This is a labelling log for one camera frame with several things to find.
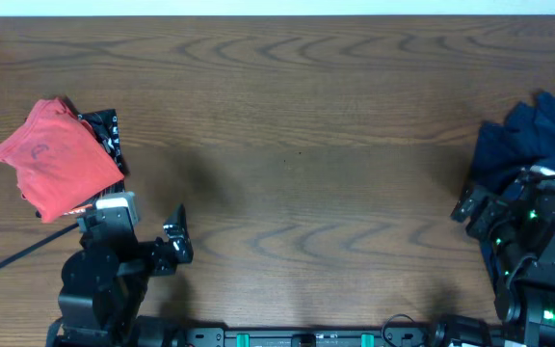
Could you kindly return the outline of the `orange soccer t-shirt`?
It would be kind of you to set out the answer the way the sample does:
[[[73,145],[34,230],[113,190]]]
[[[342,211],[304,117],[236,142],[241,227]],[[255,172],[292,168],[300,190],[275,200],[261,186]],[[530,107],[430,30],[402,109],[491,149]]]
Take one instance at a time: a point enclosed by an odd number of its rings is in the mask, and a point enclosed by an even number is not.
[[[52,223],[124,179],[112,157],[59,98],[36,102],[0,143],[0,162],[15,169],[21,196]]]

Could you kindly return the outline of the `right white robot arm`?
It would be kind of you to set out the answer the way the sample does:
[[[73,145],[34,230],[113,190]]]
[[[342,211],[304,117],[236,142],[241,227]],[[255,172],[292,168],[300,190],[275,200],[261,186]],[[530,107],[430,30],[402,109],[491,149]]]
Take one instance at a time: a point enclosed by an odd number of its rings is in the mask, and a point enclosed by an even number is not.
[[[555,190],[523,188],[510,200],[464,190],[451,217],[479,243],[499,319],[441,316],[431,346],[555,346]]]

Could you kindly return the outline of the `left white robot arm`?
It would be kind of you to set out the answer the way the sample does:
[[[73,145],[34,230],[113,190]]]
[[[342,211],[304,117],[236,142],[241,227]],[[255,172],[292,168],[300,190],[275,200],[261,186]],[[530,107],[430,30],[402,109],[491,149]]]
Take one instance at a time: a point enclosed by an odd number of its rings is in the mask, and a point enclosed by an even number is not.
[[[163,223],[165,238],[141,242],[130,209],[93,209],[78,218],[82,250],[63,266],[58,297],[62,317],[49,346],[185,346],[174,323],[141,316],[149,280],[171,276],[193,260],[186,211],[177,206]]]

